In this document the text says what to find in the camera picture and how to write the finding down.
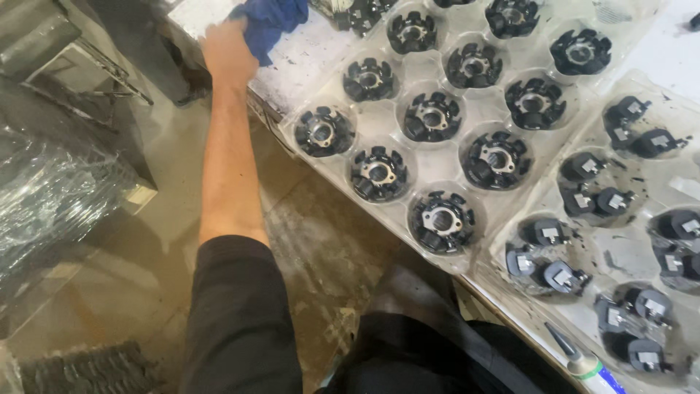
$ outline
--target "concrete floor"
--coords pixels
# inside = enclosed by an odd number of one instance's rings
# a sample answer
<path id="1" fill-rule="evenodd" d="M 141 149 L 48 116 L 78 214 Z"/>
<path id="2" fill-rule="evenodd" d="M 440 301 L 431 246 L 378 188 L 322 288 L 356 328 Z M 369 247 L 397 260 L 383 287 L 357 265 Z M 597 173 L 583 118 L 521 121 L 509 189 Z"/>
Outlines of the concrete floor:
<path id="1" fill-rule="evenodd" d="M 88 38 L 131 73 L 155 101 L 119 101 L 127 157 L 159 193 L 136 216 L 113 215 L 82 247 L 93 251 L 72 279 L 8 340 L 20 359 L 137 340 L 175 393 L 183 360 L 200 215 L 200 182 L 211 103 L 177 109 L 80 15 Z M 251 134 L 272 251 L 286 281 L 304 372 L 313 393 L 347 351 L 400 240 L 341 192 L 294 161 L 265 126 Z M 471 303 L 472 315 L 483 308 Z"/>

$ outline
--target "forearm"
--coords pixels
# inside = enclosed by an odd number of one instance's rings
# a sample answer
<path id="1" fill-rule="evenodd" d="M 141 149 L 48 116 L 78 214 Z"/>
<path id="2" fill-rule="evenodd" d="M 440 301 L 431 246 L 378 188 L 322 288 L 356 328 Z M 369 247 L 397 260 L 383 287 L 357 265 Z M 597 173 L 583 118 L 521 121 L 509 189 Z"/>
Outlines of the forearm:
<path id="1" fill-rule="evenodd" d="M 260 206 L 245 87 L 214 81 L 204 154 L 199 241 L 230 234 L 270 243 Z"/>

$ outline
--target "plastic blister tray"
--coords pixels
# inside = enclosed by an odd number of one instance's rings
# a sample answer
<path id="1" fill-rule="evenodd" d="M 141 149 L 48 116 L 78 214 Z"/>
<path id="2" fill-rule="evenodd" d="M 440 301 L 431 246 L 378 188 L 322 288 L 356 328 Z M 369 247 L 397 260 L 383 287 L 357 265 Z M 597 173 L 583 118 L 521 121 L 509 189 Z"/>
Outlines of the plastic blister tray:
<path id="1" fill-rule="evenodd" d="M 630 102 L 625 101 L 630 96 L 648 104 L 644 114 L 627 125 L 631 138 L 649 130 L 665 129 L 673 136 L 675 149 L 644 158 L 632 148 L 634 143 L 625 149 L 613 144 L 613 127 L 606 125 L 604 119 L 620 102 Z M 696 130 L 700 106 L 652 85 L 641 73 L 631 72 L 591 108 L 591 113 L 595 117 L 561 150 L 526 206 L 499 231 L 479 260 L 483 261 L 484 270 L 495 268 L 516 289 L 518 297 L 526 294 L 524 298 L 538 313 L 566 327 L 604 363 L 630 379 L 628 389 L 682 393 L 687 392 L 684 390 L 688 386 L 698 388 L 695 369 L 700 337 L 694 328 L 700 324 L 700 281 L 692 272 L 683 270 L 694 269 L 692 258 L 700 252 L 700 242 L 692 233 L 693 221 L 700 212 L 700 134 Z M 635 193 L 624 213 L 602 217 L 566 211 L 561 191 L 571 182 L 561 169 L 581 152 L 607 162 L 597 176 L 583 181 L 591 194 L 608 187 Z M 692 213 L 679 216 L 675 230 L 669 229 L 670 214 L 684 211 Z M 561 259 L 573 269 L 591 275 L 593 278 L 580 297 L 544 291 L 543 286 L 508 273 L 506 250 L 523 243 L 520 233 L 529 220 L 545 217 L 559 220 L 572 235 L 571 240 L 567 245 L 541 248 L 534 255 L 549 261 Z M 670 306 L 661 307 L 666 325 L 649 322 L 641 318 L 634 305 L 625 305 L 625 294 L 630 289 L 654 289 L 668 297 Z M 613 309 L 622 306 L 624 313 L 632 316 L 613 324 L 628 325 L 627 330 L 611 334 L 615 328 L 608 326 L 608 320 L 615 323 L 616 317 L 608 315 L 607 310 L 600 313 L 595 307 L 596 302 L 605 301 L 614 303 Z M 622 337 L 628 334 L 660 344 L 664 361 L 673 365 L 673 371 L 662 374 L 634 369 L 618 349 L 620 342 L 625 341 Z"/>
<path id="2" fill-rule="evenodd" d="M 536 25 L 513 37 L 509 37 L 512 29 L 504 34 L 505 30 L 497 29 L 497 21 L 487 17 L 492 15 L 488 10 L 507 3 L 476 0 L 440 8 L 433 1 L 399 1 L 361 46 L 340 60 L 330 75 L 319 78 L 308 99 L 283 120 L 287 143 L 428 261 L 464 275 L 550 352 L 557 353 L 549 344 L 549 334 L 541 331 L 545 320 L 564 327 L 601 355 L 624 375 L 630 387 L 651 387 L 650 392 L 654 392 L 659 386 L 687 385 L 687 374 L 664 374 L 658 379 L 615 359 L 600 340 L 594 310 L 596 297 L 613 298 L 620 285 L 640 281 L 667 294 L 673 302 L 673 334 L 667 341 L 666 334 L 660 334 L 667 342 L 667 351 L 674 346 L 678 349 L 670 352 L 674 359 L 668 361 L 690 355 L 688 349 L 696 346 L 678 329 L 693 327 L 693 319 L 698 318 L 694 288 L 678 278 L 661 280 L 661 266 L 647 230 L 654 216 L 683 204 L 692 207 L 688 194 L 700 197 L 695 165 L 680 166 L 672 186 L 665 183 L 669 176 L 663 175 L 671 168 L 676 170 L 669 165 L 687 161 L 694 140 L 685 140 L 685 147 L 658 158 L 642 159 L 630 149 L 611 147 L 602 115 L 615 100 L 626 97 L 620 92 L 629 92 L 653 103 L 643 121 L 668 128 L 676 139 L 692 135 L 689 125 L 697 124 L 692 122 L 696 112 L 684 111 L 688 119 L 669 115 L 675 111 L 669 103 L 676 99 L 665 100 L 663 93 L 659 100 L 657 88 L 634 81 L 643 78 L 629 77 L 618 83 L 614 95 L 602 93 L 610 86 L 616 66 L 642 37 L 664 1 L 536 1 Z M 528 20 L 513 11 L 505 16 Z M 576 43 L 575 53 L 563 50 L 576 67 L 555 62 L 553 53 L 557 51 L 553 48 L 562 37 Z M 421 38 L 424 41 L 420 43 L 407 43 Z M 592 53 L 601 48 L 606 53 L 601 63 L 604 67 L 586 65 L 597 59 Z M 326 112 L 324 107 L 347 120 L 353 139 L 345 145 L 346 150 L 314 157 L 300 148 L 298 140 L 299 135 L 312 132 L 303 118 L 309 112 Z M 417 125 L 416 118 L 422 125 Z M 630 125 L 630 138 L 648 131 L 642 130 L 644 127 L 639 125 L 635 130 Z M 327 137 L 322 133 L 318 140 Z M 596 178 L 599 184 L 589 185 L 592 193 L 602 192 L 604 186 L 635 193 L 636 199 L 623 215 L 566 214 L 560 188 L 567 180 L 559 175 L 559 167 L 579 151 L 590 151 L 608 163 Z M 401 185 L 387 192 L 385 186 L 392 177 L 400 178 Z M 382 191 L 368 193 L 375 187 Z M 669 187 L 684 192 L 670 191 Z M 446 200 L 453 193 L 462 197 L 463 216 L 453 215 L 440 227 L 437 210 L 417 215 L 426 204 L 431 206 L 426 201 L 434 191 L 444 191 L 442 198 Z M 425 220 L 419 224 L 434 226 L 435 233 L 462 228 L 469 222 L 470 236 L 463 237 L 468 241 L 448 247 L 451 252 L 431 247 L 437 245 L 435 237 L 422 238 L 425 231 L 416 230 L 420 217 Z M 572 294 L 542 291 L 544 278 L 517 281 L 506 269 L 506 245 L 526 243 L 521 223 L 548 217 L 563 223 L 572 242 L 546 252 L 534 250 L 534 257 L 565 261 L 571 273 L 584 271 L 582 288 Z M 550 280 L 563 279 L 554 276 Z M 673 288 L 669 281 L 675 281 Z M 687 297 L 693 306 L 676 306 L 676 293 L 681 302 Z"/>

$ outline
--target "metal bar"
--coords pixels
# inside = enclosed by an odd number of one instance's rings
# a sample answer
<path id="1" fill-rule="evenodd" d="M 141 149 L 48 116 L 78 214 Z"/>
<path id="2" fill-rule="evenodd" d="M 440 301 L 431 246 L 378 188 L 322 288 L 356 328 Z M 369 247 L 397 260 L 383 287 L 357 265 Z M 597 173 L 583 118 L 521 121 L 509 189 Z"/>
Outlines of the metal bar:
<path id="1" fill-rule="evenodd" d="M 115 79 L 122 86 L 124 86 L 133 95 L 142 99 L 143 101 L 148 103 L 148 105 L 153 105 L 153 100 L 151 100 L 148 96 L 144 95 L 140 90 L 136 89 L 131 83 L 129 83 L 126 80 L 126 78 L 121 73 L 121 71 L 123 71 L 121 67 L 117 66 L 114 62 L 112 62 L 112 60 L 110 60 L 105 54 L 100 52 L 92 44 L 88 43 L 83 39 L 78 39 L 76 40 L 76 42 L 71 43 L 70 46 L 72 46 L 72 48 L 74 48 L 78 52 L 82 53 L 85 57 L 90 59 L 98 67 L 102 68 L 105 72 L 107 72 L 107 74 L 109 74 L 113 79 Z"/>

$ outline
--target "plastic wrap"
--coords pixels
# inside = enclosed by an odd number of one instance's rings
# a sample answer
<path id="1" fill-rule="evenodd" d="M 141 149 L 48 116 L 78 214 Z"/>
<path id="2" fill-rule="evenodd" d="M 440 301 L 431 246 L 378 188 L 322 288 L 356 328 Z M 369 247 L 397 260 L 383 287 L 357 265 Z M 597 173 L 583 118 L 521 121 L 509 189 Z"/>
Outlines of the plastic wrap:
<path id="1" fill-rule="evenodd" d="M 58 262 L 123 200 L 136 175 L 109 132 L 0 79 L 0 303 Z"/>

